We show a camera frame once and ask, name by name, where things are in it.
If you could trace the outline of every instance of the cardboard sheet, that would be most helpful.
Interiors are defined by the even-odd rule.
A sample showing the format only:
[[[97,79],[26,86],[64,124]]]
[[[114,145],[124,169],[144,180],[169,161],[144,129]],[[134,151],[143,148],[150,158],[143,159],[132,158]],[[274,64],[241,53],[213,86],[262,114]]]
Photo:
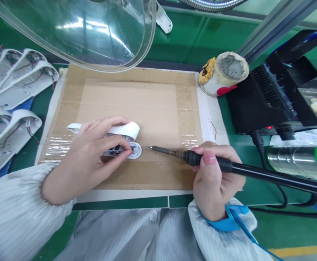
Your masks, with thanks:
[[[71,64],[39,163],[60,161],[73,134],[70,123],[124,115],[141,128],[136,142],[143,153],[127,160],[96,189],[191,190],[191,167],[145,145],[171,149],[202,143],[194,73],[134,68],[109,74]]]

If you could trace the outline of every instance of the hand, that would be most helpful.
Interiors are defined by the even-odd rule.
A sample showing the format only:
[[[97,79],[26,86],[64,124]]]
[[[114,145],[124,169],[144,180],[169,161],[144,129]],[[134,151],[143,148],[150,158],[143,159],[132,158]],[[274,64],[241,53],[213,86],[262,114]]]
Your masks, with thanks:
[[[228,145],[217,145],[207,141],[192,149],[203,155],[194,181],[194,198],[202,214],[210,221],[226,217],[225,204],[241,190],[246,178],[233,173],[221,172],[215,156],[242,163],[235,149]]]
[[[65,159],[44,180],[42,197],[50,204],[64,204],[106,180],[133,151],[121,135],[104,136],[112,125],[130,122],[117,116],[83,124]],[[103,153],[117,145],[126,150],[103,163]]]

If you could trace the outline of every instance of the wire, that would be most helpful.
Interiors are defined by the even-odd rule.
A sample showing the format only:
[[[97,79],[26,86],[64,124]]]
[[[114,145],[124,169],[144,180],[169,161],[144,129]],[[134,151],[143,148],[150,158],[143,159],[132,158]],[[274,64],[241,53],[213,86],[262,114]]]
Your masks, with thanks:
[[[20,67],[20,68],[18,68],[18,69],[16,69],[16,70],[14,70],[14,71],[18,71],[18,70],[20,70],[20,69],[23,69],[23,68],[25,68],[25,67],[28,67],[28,66],[31,65],[31,64],[32,64],[32,62],[29,62],[29,64],[24,65],[24,66],[22,66],[22,67]]]
[[[268,169],[266,158],[265,158],[264,139],[263,139],[262,134],[260,133],[259,130],[253,130],[250,132],[250,136],[253,139],[254,145],[258,149],[258,152],[260,154],[261,164],[262,164],[263,168]],[[266,205],[266,207],[277,208],[277,209],[286,208],[288,206],[288,203],[289,203],[288,196],[281,186],[279,186],[277,184],[276,184],[276,186],[281,191],[284,202],[282,205],[279,205],[279,206]]]
[[[311,194],[311,198],[309,201],[304,202],[304,203],[296,203],[296,204],[292,204],[292,205],[296,206],[296,207],[312,207],[316,204],[317,204],[317,195]]]
[[[16,131],[16,130],[18,130],[19,129],[19,127],[21,127],[22,126],[22,124],[23,123],[20,123],[18,126],[17,126],[17,128],[16,129],[14,129],[14,131],[13,132],[11,132],[10,134],[9,134],[9,136],[7,136],[6,137],[6,139],[4,140],[4,144],[3,144],[3,147],[2,148],[5,148],[5,145],[6,145],[6,142],[7,142],[7,140],[9,139],[9,137],[11,137],[11,135]]]
[[[38,78],[36,78],[36,80],[34,80],[34,81],[30,82],[30,83],[26,83],[26,84],[23,85],[23,86],[27,86],[27,85],[29,85],[29,84],[32,84],[32,83],[36,82],[42,75],[43,75],[43,73],[41,72],[40,76],[39,76]]]
[[[259,130],[254,130],[254,131],[251,131],[250,135],[252,136],[254,145],[256,146],[256,148],[259,151],[260,159],[261,159],[261,163],[263,165],[263,168],[268,169],[266,158],[265,158],[264,140],[262,138],[262,134],[260,133]],[[265,206],[270,207],[270,208],[276,208],[276,209],[286,208],[289,204],[288,196],[281,186],[279,186],[277,184],[276,184],[276,186],[278,187],[278,189],[281,191],[281,193],[283,195],[284,203],[282,205],[279,205],[279,206],[273,206],[273,205],[265,205]],[[296,204],[292,204],[292,205],[296,206],[296,207],[311,207],[311,206],[314,206],[316,203],[317,203],[317,195],[311,194],[311,198],[307,202],[296,203]],[[303,217],[308,217],[308,218],[317,218],[317,213],[274,211],[274,210],[264,210],[264,209],[253,208],[253,207],[250,207],[249,209],[252,209],[254,211],[264,212],[264,213],[277,214],[277,215],[303,216]]]
[[[215,137],[214,137],[214,140],[216,140],[217,139],[217,129],[215,128],[215,126],[214,126],[214,124],[211,122],[211,121],[209,121],[212,125],[213,125],[213,127],[214,127],[214,130],[215,130]]]
[[[55,89],[55,85],[54,85],[54,79],[53,79],[53,75],[51,75],[51,77],[52,77],[52,89],[54,90]]]
[[[305,212],[293,212],[293,211],[281,211],[281,210],[267,210],[262,208],[248,207],[250,210],[270,213],[284,216],[298,216],[303,218],[317,218],[317,213],[305,213]]]
[[[33,141],[34,141],[37,145],[40,145],[39,139],[34,136],[34,134],[32,133],[32,131],[30,130],[30,126],[27,126],[27,131],[28,131],[29,135],[31,136],[31,138],[33,139]]]

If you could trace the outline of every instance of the finger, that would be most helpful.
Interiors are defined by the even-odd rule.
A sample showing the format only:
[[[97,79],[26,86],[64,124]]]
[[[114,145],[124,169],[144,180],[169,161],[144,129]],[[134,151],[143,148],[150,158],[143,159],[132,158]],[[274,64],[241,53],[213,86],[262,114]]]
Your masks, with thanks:
[[[207,187],[214,187],[214,189],[219,189],[222,173],[212,151],[206,150],[203,154],[200,162],[200,169],[196,175],[195,182],[204,183]]]
[[[125,162],[125,160],[133,154],[133,151],[126,150],[121,152],[119,155],[117,155],[112,160],[105,163],[102,168],[98,170],[98,173],[102,176],[102,181],[110,177],[110,175],[118,169],[122,165],[122,163]]]
[[[98,153],[100,155],[103,154],[104,151],[116,147],[117,145],[122,146],[125,150],[132,150],[131,145],[124,137],[121,135],[112,135],[109,137],[105,137],[103,139],[99,139],[96,142],[96,147],[98,149]]]
[[[235,149],[229,145],[213,145],[206,147],[199,146],[193,148],[192,150],[200,155],[203,155],[205,151],[210,150],[218,157],[227,158],[236,163],[242,163]]]
[[[194,166],[192,171],[195,173],[195,172],[198,172],[199,171],[199,166]]]
[[[103,138],[105,134],[110,130],[111,126],[119,123],[128,124],[132,120],[123,116],[115,116],[115,117],[108,117],[102,121],[99,121],[91,130],[90,134],[92,138],[98,139]]]
[[[91,128],[91,126],[96,123],[96,121],[90,121],[87,123],[83,123],[81,125],[81,128],[79,129],[78,135],[82,135],[84,134],[87,130],[89,130]]]
[[[206,141],[204,143],[202,143],[201,145],[199,145],[198,147],[194,147],[192,150],[193,151],[199,151],[199,150],[203,150],[203,148],[205,147],[212,147],[212,146],[217,146],[218,144],[212,142],[212,141]]]

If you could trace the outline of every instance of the blue cable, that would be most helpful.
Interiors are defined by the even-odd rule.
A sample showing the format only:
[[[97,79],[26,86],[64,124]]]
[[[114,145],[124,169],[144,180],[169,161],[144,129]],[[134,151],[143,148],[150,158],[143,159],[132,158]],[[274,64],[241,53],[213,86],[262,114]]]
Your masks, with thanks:
[[[242,219],[239,217],[238,213],[230,208],[230,211],[232,213],[232,216],[234,217],[236,223],[240,226],[240,228],[244,231],[244,233],[247,235],[247,237],[257,246],[259,246],[262,250],[266,251],[267,253],[269,253],[270,255],[272,255],[274,258],[278,259],[279,261],[284,261],[282,258],[276,256],[275,254],[271,253],[270,251],[268,251],[266,248],[262,247],[261,245],[258,244],[258,242],[256,241],[256,239],[253,237],[253,235],[249,232],[249,230],[247,229],[246,225],[243,223]]]

